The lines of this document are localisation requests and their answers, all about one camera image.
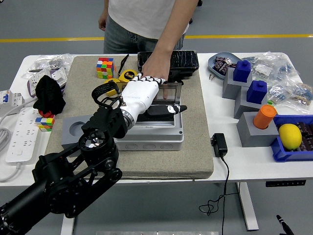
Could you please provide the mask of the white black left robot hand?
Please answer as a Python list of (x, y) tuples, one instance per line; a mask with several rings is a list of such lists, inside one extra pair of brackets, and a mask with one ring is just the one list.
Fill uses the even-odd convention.
[(124, 120), (128, 127), (137, 122), (139, 115), (147, 113), (150, 118), (173, 117), (187, 110), (185, 105), (153, 105), (152, 102), (159, 91), (159, 85), (167, 81), (137, 74), (122, 91), (124, 104), (121, 106)]

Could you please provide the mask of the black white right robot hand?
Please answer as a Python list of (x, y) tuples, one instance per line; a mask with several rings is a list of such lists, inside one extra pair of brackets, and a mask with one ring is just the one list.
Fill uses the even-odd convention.
[(294, 233), (291, 230), (291, 228), (287, 225), (287, 223), (283, 220), (283, 218), (280, 215), (277, 215), (276, 218), (279, 221), (279, 223), (281, 224), (285, 234), (287, 234), (287, 235), (294, 235)]

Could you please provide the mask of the person's right hand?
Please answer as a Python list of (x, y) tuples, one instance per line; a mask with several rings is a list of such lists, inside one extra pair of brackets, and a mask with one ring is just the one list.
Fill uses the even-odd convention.
[(106, 31), (107, 18), (108, 18), (108, 10), (104, 9), (98, 19), (98, 28), (102, 31)]

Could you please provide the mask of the person's left hand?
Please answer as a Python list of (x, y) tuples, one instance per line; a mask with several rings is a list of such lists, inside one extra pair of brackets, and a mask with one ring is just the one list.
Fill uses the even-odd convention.
[(154, 50), (145, 64), (142, 66), (144, 76), (162, 78), (166, 81), (169, 76), (172, 52)]

